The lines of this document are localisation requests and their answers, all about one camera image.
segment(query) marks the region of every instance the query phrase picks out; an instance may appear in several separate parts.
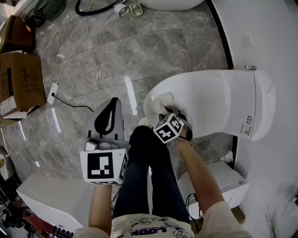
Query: leg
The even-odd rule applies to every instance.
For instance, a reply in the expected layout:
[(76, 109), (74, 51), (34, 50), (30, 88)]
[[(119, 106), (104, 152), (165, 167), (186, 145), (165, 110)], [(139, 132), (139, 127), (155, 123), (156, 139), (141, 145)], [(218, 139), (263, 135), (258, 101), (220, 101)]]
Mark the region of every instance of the leg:
[(153, 185), (152, 214), (190, 222), (185, 203), (174, 176), (169, 150), (157, 136), (154, 136), (155, 153), (150, 161)]
[(147, 196), (147, 175), (149, 169), (148, 136), (152, 131), (146, 126), (137, 127), (132, 133), (129, 144), (129, 161), (122, 188), (116, 200), (113, 219), (127, 214), (149, 214)]

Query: white box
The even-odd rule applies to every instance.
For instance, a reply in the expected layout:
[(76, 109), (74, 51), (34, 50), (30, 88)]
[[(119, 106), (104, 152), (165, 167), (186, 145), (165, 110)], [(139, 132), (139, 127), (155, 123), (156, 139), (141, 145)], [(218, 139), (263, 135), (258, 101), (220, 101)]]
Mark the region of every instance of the white box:
[(83, 178), (92, 184), (122, 184), (128, 156), (125, 149), (80, 152)]
[(163, 143), (167, 143), (180, 135), (184, 123), (172, 113), (157, 123), (154, 133)]

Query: toilet side panel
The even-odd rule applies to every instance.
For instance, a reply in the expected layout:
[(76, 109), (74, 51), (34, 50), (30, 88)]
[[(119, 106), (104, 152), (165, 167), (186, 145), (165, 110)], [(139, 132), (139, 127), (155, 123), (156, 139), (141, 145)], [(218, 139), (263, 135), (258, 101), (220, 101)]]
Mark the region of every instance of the toilet side panel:
[(230, 110), (223, 132), (250, 139), (256, 108), (254, 72), (229, 70), (222, 77), (230, 89)]

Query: white cable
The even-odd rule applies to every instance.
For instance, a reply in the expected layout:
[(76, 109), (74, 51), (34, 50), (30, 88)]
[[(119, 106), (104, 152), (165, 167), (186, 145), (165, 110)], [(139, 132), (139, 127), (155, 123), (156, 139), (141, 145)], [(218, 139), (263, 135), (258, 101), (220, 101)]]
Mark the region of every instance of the white cable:
[[(91, 5), (88, 9), (88, 12), (90, 11), (91, 7), (92, 7), (92, 4), (93, 4), (93, 1), (91, 1)], [(61, 74), (62, 74), (62, 71), (64, 70), (65, 66), (68, 64), (68, 62), (70, 61), (71, 57), (73, 57), (75, 51), (79, 48), (80, 44), (83, 42), (83, 40), (86, 38), (86, 36), (88, 35), (88, 32), (89, 32), (89, 27), (88, 27), (88, 23), (87, 23), (87, 16), (85, 17), (85, 23), (86, 23), (86, 26), (87, 26), (87, 32), (85, 34), (85, 36), (83, 37), (83, 39), (80, 41), (80, 43), (78, 44), (78, 46), (76, 47), (76, 49), (74, 50), (74, 52), (71, 54), (71, 56), (69, 57), (69, 59), (67, 60), (67, 62), (65, 63), (65, 65), (63, 66), (63, 68), (61, 69), (61, 72), (59, 74), (59, 77), (58, 77), (58, 80), (56, 82), (56, 84), (58, 84), (59, 80), (60, 80), (60, 77), (61, 77)]]

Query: white sneaker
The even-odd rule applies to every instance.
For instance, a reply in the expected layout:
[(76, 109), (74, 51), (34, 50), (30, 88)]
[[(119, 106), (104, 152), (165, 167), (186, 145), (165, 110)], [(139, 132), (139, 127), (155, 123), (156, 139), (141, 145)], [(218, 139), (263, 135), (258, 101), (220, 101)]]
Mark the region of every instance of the white sneaker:
[(149, 123), (147, 117), (143, 117), (143, 118), (139, 121), (138, 126), (147, 126), (147, 127), (149, 127), (150, 129), (153, 129), (153, 126)]

